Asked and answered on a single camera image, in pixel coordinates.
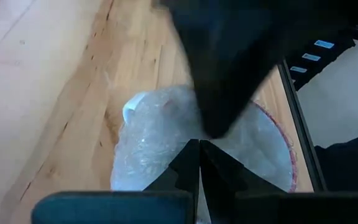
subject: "black plastic frame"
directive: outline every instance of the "black plastic frame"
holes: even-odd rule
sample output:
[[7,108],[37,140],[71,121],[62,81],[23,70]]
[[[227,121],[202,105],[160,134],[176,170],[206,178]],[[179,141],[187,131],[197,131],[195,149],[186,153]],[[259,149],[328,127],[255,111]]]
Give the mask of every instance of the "black plastic frame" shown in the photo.
[[303,157],[306,161],[306,166],[309,171],[311,184],[315,192],[327,191],[326,183],[321,172],[320,164],[314,150],[313,142],[311,141],[309,129],[303,117],[302,109],[296,95],[295,87],[293,86],[290,71],[285,60],[278,65],[278,71],[283,82],[284,90],[287,95],[288,104],[290,105],[291,114],[295,124],[298,138],[301,144]]

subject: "blue label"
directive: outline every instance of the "blue label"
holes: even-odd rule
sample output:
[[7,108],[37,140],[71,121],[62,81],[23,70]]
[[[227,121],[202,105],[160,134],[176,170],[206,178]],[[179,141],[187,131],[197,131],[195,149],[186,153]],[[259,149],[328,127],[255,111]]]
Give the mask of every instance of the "blue label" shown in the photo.
[[324,47],[324,48],[327,48],[327,49],[331,49],[335,45],[333,43],[326,42],[326,41],[323,41],[323,40],[317,40],[314,44],[319,46],[319,47]]
[[296,71],[296,72],[300,72],[300,73],[305,73],[307,72],[308,70],[305,69],[305,68],[301,68],[301,67],[296,67],[296,66],[292,66],[290,68],[291,71]]
[[320,60],[320,56],[317,56],[317,55],[311,55],[311,54],[308,54],[308,53],[305,53],[304,55],[302,55],[303,58],[305,59],[309,59],[309,60],[312,60],[312,61],[315,61],[317,62],[318,60]]

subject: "wooden floor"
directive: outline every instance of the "wooden floor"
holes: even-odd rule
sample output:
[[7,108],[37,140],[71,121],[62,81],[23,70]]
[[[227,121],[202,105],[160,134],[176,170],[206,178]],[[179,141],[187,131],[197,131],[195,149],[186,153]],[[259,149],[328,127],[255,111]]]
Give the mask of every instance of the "wooden floor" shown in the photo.
[[[150,0],[0,0],[0,223],[29,223],[61,190],[108,190],[122,106],[189,83],[167,12]],[[312,191],[277,69],[255,100],[287,134]]]

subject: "dark fabric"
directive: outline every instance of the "dark fabric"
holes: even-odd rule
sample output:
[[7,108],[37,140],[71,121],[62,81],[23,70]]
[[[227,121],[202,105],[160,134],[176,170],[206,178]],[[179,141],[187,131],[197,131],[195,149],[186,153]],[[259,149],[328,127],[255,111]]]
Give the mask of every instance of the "dark fabric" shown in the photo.
[[358,138],[326,149],[314,148],[328,190],[358,191]]

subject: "bubble wrap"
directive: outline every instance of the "bubble wrap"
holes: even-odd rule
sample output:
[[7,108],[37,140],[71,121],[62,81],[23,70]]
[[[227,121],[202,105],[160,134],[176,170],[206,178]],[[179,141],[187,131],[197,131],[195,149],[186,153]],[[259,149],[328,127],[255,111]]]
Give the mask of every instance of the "bubble wrap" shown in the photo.
[[[144,190],[190,139],[207,139],[195,95],[187,86],[139,93],[123,108],[124,125],[111,174],[113,190]],[[223,139],[211,142],[255,174],[285,191],[293,190],[293,161],[275,123],[250,103]],[[200,182],[198,222],[209,223]]]

